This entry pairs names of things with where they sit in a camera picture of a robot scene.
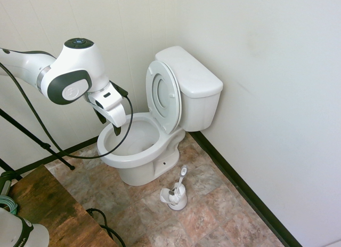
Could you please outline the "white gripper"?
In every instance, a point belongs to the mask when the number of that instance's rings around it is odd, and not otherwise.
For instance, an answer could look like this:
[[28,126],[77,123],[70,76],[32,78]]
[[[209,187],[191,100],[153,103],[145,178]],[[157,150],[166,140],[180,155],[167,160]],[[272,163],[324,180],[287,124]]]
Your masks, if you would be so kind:
[[122,96],[111,83],[98,91],[87,92],[87,102],[93,107],[98,119],[102,124],[107,120],[112,123],[116,136],[121,134],[121,127],[118,126],[126,123],[122,100]]

